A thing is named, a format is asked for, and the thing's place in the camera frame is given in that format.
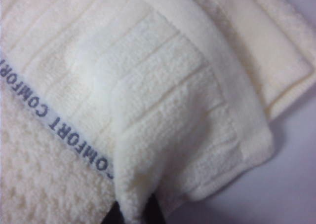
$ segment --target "gray background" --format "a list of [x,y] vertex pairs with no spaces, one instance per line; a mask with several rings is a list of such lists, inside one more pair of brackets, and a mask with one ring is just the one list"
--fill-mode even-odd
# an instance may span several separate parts
[[[316,0],[288,0],[316,26]],[[168,224],[316,224],[316,85],[270,123],[276,154]]]

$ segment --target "dark object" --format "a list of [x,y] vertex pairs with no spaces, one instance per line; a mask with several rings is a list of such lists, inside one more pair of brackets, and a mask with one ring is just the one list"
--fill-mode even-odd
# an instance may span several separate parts
[[[165,220],[158,201],[154,194],[148,199],[144,213],[146,224],[165,224]],[[101,224],[125,224],[122,213],[119,210],[119,203],[116,201],[107,213]]]

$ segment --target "towel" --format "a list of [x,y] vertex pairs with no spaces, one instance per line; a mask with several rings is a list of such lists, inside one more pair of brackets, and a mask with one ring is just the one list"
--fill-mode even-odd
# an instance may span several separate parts
[[151,193],[167,216],[271,157],[315,35],[263,2],[2,0],[3,222],[99,223],[116,199],[139,223]]

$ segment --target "waffle texture fabric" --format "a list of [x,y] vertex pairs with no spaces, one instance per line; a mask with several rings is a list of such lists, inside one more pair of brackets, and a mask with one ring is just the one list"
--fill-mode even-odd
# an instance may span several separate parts
[[[282,27],[282,0],[233,1],[253,8],[2,0],[3,222],[98,223],[117,199],[139,223],[154,191],[168,215],[267,160],[266,117],[313,82],[314,41]],[[254,13],[265,37],[246,34]]]

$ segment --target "cream towel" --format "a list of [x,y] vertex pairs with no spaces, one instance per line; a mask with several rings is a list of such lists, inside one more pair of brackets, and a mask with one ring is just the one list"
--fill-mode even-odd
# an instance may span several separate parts
[[269,120],[316,82],[314,28],[284,0],[195,0],[215,21]]
[[[49,152],[54,163],[59,163],[64,147],[50,141],[44,146],[36,142],[34,150],[21,150],[21,166],[38,163],[35,175],[27,166],[22,173],[10,165],[10,157],[22,146],[17,143],[1,157],[6,164],[2,167],[3,193],[19,197],[14,202],[4,199],[3,209],[8,210],[3,212],[4,222],[20,220],[9,211],[19,208],[34,223],[43,219],[49,223],[99,222],[113,201],[112,158],[116,198],[132,223],[139,221],[156,188],[168,214],[184,201],[210,195],[271,155],[271,136],[262,109],[238,59],[192,0],[3,0],[1,10],[1,50],[6,60],[1,65],[2,87],[15,88],[13,93],[24,99],[25,92],[19,95],[23,87],[17,86],[22,80],[28,83],[45,102],[42,105],[49,107],[42,122],[48,129],[56,128],[53,133],[75,152],[80,150],[79,157],[103,175],[91,169],[87,181],[81,178],[80,182],[77,176],[84,177],[90,168],[67,152],[65,166],[54,166],[52,172],[46,168],[52,161],[43,153],[60,148]],[[293,50],[290,42],[284,43]],[[303,65],[309,72],[310,65]],[[265,77],[258,78],[265,82]],[[271,87],[267,95],[275,98],[285,88],[274,92]],[[13,103],[7,95],[2,100]],[[36,110],[43,107],[32,108],[36,103],[32,98],[25,100],[25,107],[38,116]],[[57,116],[49,117],[52,112]],[[29,120],[26,113],[21,116]],[[29,130],[33,123],[28,123]],[[14,143],[15,131],[25,130],[10,123],[1,129],[11,138],[2,139],[5,148]],[[74,134],[84,135],[85,147],[75,143]],[[46,135],[28,134],[29,139],[34,136]],[[24,160],[23,154],[32,154],[34,160]],[[105,171],[100,154],[109,164]],[[56,186],[40,179],[43,171],[55,174]],[[65,181],[73,176],[73,182]],[[16,177],[33,185],[16,186]],[[80,195],[73,189],[77,184]],[[73,198],[57,188],[64,185],[72,189],[68,192]],[[89,187],[93,187],[89,195],[81,192]],[[38,188],[42,195],[28,196]],[[61,214],[54,217],[53,212]]]

